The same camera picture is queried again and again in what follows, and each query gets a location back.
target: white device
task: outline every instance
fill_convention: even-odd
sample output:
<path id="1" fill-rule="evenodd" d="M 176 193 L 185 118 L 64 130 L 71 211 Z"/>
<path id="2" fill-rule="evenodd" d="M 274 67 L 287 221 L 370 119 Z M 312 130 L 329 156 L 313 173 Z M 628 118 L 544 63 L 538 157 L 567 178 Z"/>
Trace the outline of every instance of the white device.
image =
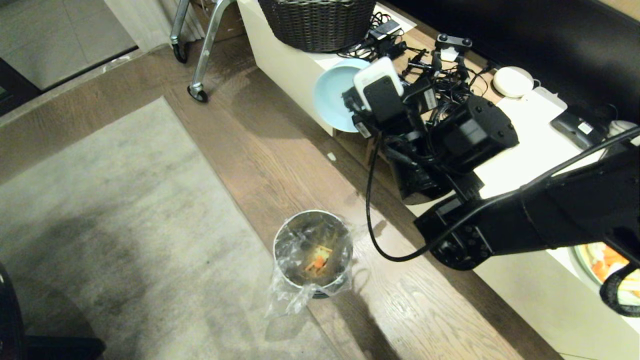
<path id="1" fill-rule="evenodd" d="M 506 97 L 523 97 L 533 89 L 533 77 L 525 69 L 507 66 L 493 76 L 493 87 Z"/>
<path id="2" fill-rule="evenodd" d="M 371 105 L 369 105 L 369 101 L 367 101 L 364 95 L 364 89 L 385 76 L 391 78 L 391 82 L 393 82 L 398 96 L 402 96 L 404 94 L 404 88 L 400 82 L 400 77 L 398 77 L 391 59 L 386 56 L 374 61 L 371 65 L 358 71 L 358 73 L 353 76 L 353 86 L 362 99 L 365 109 L 371 111 Z"/>

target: metal chair leg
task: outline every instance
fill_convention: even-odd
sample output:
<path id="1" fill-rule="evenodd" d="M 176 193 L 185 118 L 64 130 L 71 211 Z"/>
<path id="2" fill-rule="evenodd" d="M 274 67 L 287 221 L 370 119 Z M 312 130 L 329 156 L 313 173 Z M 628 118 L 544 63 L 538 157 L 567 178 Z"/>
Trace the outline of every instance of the metal chair leg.
<path id="1" fill-rule="evenodd" d="M 187 15 L 188 7 L 189 0 L 180 0 L 178 11 L 175 13 L 175 19 L 173 20 L 171 35 L 169 36 L 169 41 L 171 41 L 171 46 L 173 47 L 173 54 L 181 63 L 187 62 L 187 51 L 185 47 L 180 46 L 180 31 L 182 31 L 182 25 L 184 25 L 184 18 Z"/>
<path id="2" fill-rule="evenodd" d="M 200 53 L 198 66 L 196 67 L 196 72 L 193 74 L 191 85 L 187 87 L 189 95 L 197 101 L 207 102 L 209 100 L 207 98 L 207 93 L 202 90 L 202 80 L 205 72 L 207 71 L 207 63 L 209 62 L 209 56 L 211 55 L 213 40 L 216 38 L 216 33 L 218 32 L 222 15 L 227 7 L 234 2 L 236 2 L 236 0 L 219 0 L 218 3 L 216 3 L 213 14 L 211 14 L 209 29 L 207 30 L 207 35 L 204 38 L 204 44 L 202 44 L 202 52 Z"/>

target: black cable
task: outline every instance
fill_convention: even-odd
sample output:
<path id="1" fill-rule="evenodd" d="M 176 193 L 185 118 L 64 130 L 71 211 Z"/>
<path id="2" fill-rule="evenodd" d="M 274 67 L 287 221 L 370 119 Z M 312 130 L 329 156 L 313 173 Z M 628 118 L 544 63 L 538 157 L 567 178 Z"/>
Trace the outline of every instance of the black cable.
<path id="1" fill-rule="evenodd" d="M 606 141 L 601 142 L 598 145 L 594 145 L 590 148 L 588 148 L 587 150 L 583 151 L 582 153 L 570 158 L 569 160 L 561 163 L 558 166 L 555 166 L 553 168 L 551 168 L 550 170 L 544 172 L 542 175 L 536 177 L 535 179 L 533 179 L 532 181 L 530 181 L 529 183 L 521 186 L 519 189 L 516 190 L 512 190 L 510 192 L 506 192 L 503 193 L 502 195 L 498 195 L 496 197 L 493 197 L 491 199 L 489 199 L 488 201 L 486 201 L 485 203 L 483 203 L 482 205 L 476 207 L 475 209 L 469 211 L 465 216 L 461 217 L 458 221 L 456 221 L 455 223 L 453 223 L 453 225 L 450 225 L 445 231 L 443 231 L 440 235 L 438 235 L 434 240 L 432 240 L 431 242 L 429 242 L 428 244 L 426 244 L 425 246 L 419 248 L 418 250 L 412 252 L 409 255 L 405 255 L 405 256 L 391 256 L 389 254 L 387 254 L 386 252 L 384 252 L 384 250 L 382 250 L 382 248 L 380 248 L 380 246 L 378 245 L 378 242 L 376 241 L 376 237 L 375 234 L 373 233 L 373 227 L 371 225 L 371 213 L 369 211 L 370 205 L 371 205 L 371 186 L 373 183 L 373 171 L 374 171 L 374 167 L 376 166 L 376 158 L 378 157 L 378 150 L 380 149 L 380 143 L 382 142 L 381 140 L 378 140 L 378 143 L 376 144 L 376 148 L 374 150 L 374 154 L 373 154 L 373 160 L 371 161 L 371 169 L 369 171 L 369 179 L 367 182 L 367 193 L 366 193 L 366 208 L 367 208 L 367 225 L 369 227 L 369 236 L 371 236 L 371 241 L 373 242 L 373 246 L 376 248 L 376 250 L 380 253 L 380 255 L 382 255 L 383 258 L 387 259 L 387 260 L 391 260 L 391 261 L 395 261 L 398 263 L 401 263 L 403 261 L 409 261 L 411 259 L 415 259 L 420 255 L 423 255 L 425 252 L 430 251 L 431 249 L 433 249 L 436 245 L 438 245 L 442 240 L 444 240 L 445 237 L 447 237 L 448 235 L 450 235 L 452 232 L 454 232 L 457 228 L 459 228 L 462 224 L 464 224 L 467 220 L 469 220 L 470 218 L 472 218 L 473 216 L 475 216 L 476 214 L 478 214 L 480 211 L 488 208 L 491 205 L 494 205 L 504 199 L 508 199 L 520 192 L 523 192 L 529 188 L 531 188 L 532 186 L 540 183 L 541 181 L 544 181 L 545 179 L 547 179 L 548 177 L 551 177 L 552 175 L 554 175 L 556 172 L 570 166 L 573 165 L 574 163 L 586 158 L 587 156 L 602 150 L 606 147 L 609 147 L 611 145 L 614 145 L 618 142 L 624 141 L 626 139 L 629 138 L 635 138 L 636 136 L 640 135 L 640 127 L 634 127 L 633 129 L 629 129 L 627 131 L 625 131 L 624 133 L 620 133 L 612 138 L 608 138 L 606 139 Z"/>

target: gray rug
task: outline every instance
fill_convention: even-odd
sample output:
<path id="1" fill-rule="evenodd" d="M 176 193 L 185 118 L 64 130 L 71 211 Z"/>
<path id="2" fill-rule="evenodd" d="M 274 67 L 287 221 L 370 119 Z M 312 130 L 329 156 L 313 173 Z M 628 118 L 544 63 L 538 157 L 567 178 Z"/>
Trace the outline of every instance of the gray rug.
<path id="1" fill-rule="evenodd" d="M 164 99 L 0 186 L 0 204 L 28 334 L 96 336 L 107 360 L 337 358 L 308 311 L 264 319 L 271 255 Z"/>

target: light blue plate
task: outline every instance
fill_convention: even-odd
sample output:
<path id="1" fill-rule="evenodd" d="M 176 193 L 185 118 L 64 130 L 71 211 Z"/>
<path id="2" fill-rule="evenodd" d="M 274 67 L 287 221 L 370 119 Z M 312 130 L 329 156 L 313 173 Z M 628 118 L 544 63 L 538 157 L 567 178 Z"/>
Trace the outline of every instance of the light blue plate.
<path id="1" fill-rule="evenodd" d="M 357 133 L 351 112 L 344 106 L 342 93 L 353 87 L 353 76 L 369 66 L 361 59 L 344 60 L 320 75 L 314 88 L 314 106 L 329 125 L 346 133 Z"/>

